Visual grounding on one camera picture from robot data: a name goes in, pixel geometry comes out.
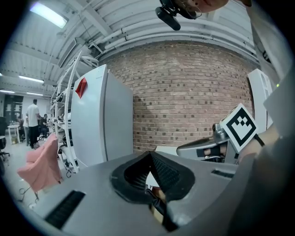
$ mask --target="pink chair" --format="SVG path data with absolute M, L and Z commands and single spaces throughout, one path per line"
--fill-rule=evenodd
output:
M 62 177 L 57 151 L 57 137 L 52 133 L 42 146 L 27 152 L 27 164 L 17 171 L 18 175 L 31 186 L 36 196 L 39 190 L 60 183 Z

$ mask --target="fridge door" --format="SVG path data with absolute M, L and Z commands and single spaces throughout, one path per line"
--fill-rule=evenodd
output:
M 80 98 L 75 92 L 85 78 L 86 89 Z M 104 138 L 104 99 L 107 66 L 89 71 L 75 82 L 71 104 L 71 132 L 79 163 L 91 166 L 106 161 Z

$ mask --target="red sticker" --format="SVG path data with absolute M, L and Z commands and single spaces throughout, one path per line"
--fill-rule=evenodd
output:
M 87 81 L 85 79 L 85 77 L 80 81 L 78 88 L 76 89 L 76 93 L 78 94 L 79 98 L 82 97 L 85 89 L 87 87 Z

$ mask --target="desk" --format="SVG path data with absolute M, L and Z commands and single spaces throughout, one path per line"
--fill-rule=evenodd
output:
M 18 143 L 20 143 L 19 133 L 18 133 L 18 125 L 9 125 L 8 126 L 9 139 L 10 139 L 10 143 L 12 144 L 10 129 L 14 129 L 14 131 L 16 130 L 15 133 L 17 134 Z

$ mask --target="shelf unit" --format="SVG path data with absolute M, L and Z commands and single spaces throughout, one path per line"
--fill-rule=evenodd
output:
M 54 133 L 57 136 L 58 142 L 59 142 L 59 149 L 61 145 L 63 145 L 62 142 L 59 140 L 59 130 L 62 129 L 65 131 L 65 138 L 66 143 L 70 144 L 70 136 L 69 136 L 69 130 L 71 129 L 71 123 L 68 121 L 68 109 L 71 107 L 69 105 L 70 102 L 70 95 L 73 91 L 72 83 L 74 76 L 77 77 L 77 79 L 80 78 L 80 75 L 77 72 L 77 67 L 79 63 L 83 63 L 85 65 L 89 66 L 89 71 L 92 69 L 95 69 L 99 66 L 98 60 L 89 57 L 89 56 L 82 56 L 82 51 L 68 64 L 68 69 L 65 70 L 63 76 L 59 79 L 58 85 L 55 88 L 53 95 L 50 100 L 50 115 L 51 115 L 51 121 L 54 125 Z M 67 87 L 62 90 L 62 84 L 65 78 L 70 74 L 70 78 L 68 81 Z M 64 109 L 64 119 L 63 121 L 60 121 L 58 119 L 58 113 L 61 109 Z M 64 166 L 66 169 L 70 169 L 71 172 L 78 173 L 79 172 L 79 166 L 76 164 L 76 155 L 74 151 L 74 147 L 62 147 L 61 148 L 62 154 L 58 154 L 58 156 L 63 160 Z M 70 163 L 70 166 L 67 167 L 65 165 L 66 161 Z

